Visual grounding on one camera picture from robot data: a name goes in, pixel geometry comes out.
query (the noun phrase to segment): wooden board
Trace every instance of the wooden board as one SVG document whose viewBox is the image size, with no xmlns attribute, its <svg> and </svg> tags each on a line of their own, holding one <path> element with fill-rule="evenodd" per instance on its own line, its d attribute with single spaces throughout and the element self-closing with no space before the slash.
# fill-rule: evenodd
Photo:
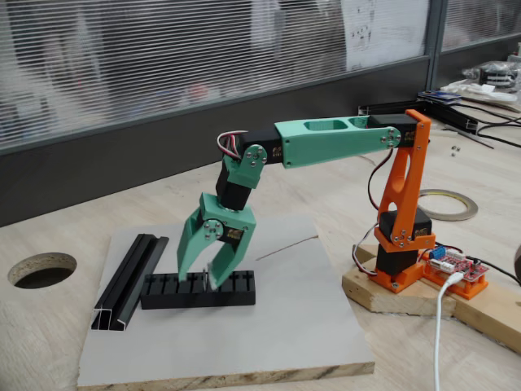
<svg viewBox="0 0 521 391">
<path fill-rule="evenodd" d="M 376 264 L 376 246 L 361 248 L 360 260 L 369 270 Z M 345 294 L 371 312 L 436 315 L 439 286 L 420 279 L 395 294 L 371 281 L 357 269 L 342 278 Z M 443 299 L 443 316 L 453 316 L 483 334 L 521 353 L 521 295 L 490 282 L 471 300 L 448 293 Z"/>
<path fill-rule="evenodd" d="M 182 228 L 171 224 L 115 232 L 98 296 L 143 232 L 170 238 L 155 273 L 176 272 Z M 190 269 L 202 270 L 220 247 L 211 244 Z M 89 330 L 78 388 L 206 389 L 373 372 L 374 356 L 311 218 L 258 220 L 239 269 L 255 272 L 253 306 L 138 306 L 125 332 Z"/>
</svg>

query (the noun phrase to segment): wooden base block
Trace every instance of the wooden base block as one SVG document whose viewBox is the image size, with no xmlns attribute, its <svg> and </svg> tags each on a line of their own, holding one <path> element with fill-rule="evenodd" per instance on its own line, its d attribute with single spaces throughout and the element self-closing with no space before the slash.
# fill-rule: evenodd
<svg viewBox="0 0 521 391">
<path fill-rule="evenodd" d="M 375 246 L 359 249 L 358 258 L 366 261 L 364 266 L 369 270 L 374 270 L 376 251 Z M 353 269 L 343 276 L 342 287 L 347 297 L 371 312 L 436 315 L 440 287 L 426 279 L 393 293 Z M 453 316 L 521 353 L 521 294 L 494 283 L 470 300 L 448 293 L 443 299 L 442 315 Z"/>
</svg>

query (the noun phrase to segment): white board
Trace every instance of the white board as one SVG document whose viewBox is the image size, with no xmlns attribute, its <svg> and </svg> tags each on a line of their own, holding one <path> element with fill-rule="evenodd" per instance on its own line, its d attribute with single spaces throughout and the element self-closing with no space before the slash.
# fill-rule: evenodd
<svg viewBox="0 0 521 391">
<path fill-rule="evenodd" d="M 117 231 L 99 296 L 140 233 L 170 238 L 155 272 L 177 271 L 182 225 Z M 218 247 L 209 248 L 190 271 L 201 271 Z M 374 361 L 310 218 L 260 220 L 238 270 L 255 271 L 254 306 L 189 310 L 138 306 L 125 332 L 89 330 L 78 386 Z"/>
</svg>

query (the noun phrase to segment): gripper jaw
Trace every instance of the gripper jaw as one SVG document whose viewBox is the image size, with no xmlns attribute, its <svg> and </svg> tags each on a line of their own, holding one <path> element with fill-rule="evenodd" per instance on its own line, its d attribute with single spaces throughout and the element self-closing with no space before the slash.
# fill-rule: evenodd
<svg viewBox="0 0 521 391">
<path fill-rule="evenodd" d="M 214 195 L 201 194 L 199 207 L 186 220 L 177 247 L 179 279 L 185 280 L 197 256 L 219 240 L 224 244 L 208 264 L 208 277 L 213 289 L 221 286 L 243 260 L 255 226 L 248 206 L 239 211 L 226 209 Z"/>
</svg>

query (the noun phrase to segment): red circuit board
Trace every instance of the red circuit board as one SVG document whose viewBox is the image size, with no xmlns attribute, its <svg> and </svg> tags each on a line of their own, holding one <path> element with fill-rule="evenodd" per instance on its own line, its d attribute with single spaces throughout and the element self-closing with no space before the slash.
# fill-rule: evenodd
<svg viewBox="0 0 521 391">
<path fill-rule="evenodd" d="M 482 275 L 484 275 L 488 270 L 487 266 L 483 266 L 481 264 L 474 266 L 474 262 L 470 261 L 466 258 L 464 260 L 460 261 L 454 257 L 444 256 L 444 257 L 438 259 L 438 261 L 447 262 L 447 263 L 450 263 L 451 265 L 454 265 L 454 273 L 456 273 L 458 271 L 464 272 L 465 277 L 463 277 L 463 279 L 466 281 L 469 281 L 471 283 L 474 283 L 475 281 L 477 281 L 477 279 L 479 277 L 481 277 Z M 433 269 L 440 270 L 440 268 L 437 265 L 432 264 L 432 263 L 430 263 L 430 264 Z"/>
</svg>

